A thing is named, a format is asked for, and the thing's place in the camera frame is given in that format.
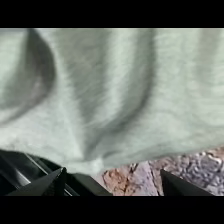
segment stone ground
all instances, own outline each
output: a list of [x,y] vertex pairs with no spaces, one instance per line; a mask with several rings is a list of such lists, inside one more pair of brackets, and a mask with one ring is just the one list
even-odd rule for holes
[[162,196],[160,169],[214,195],[224,195],[224,147],[122,166],[95,179],[114,196]]

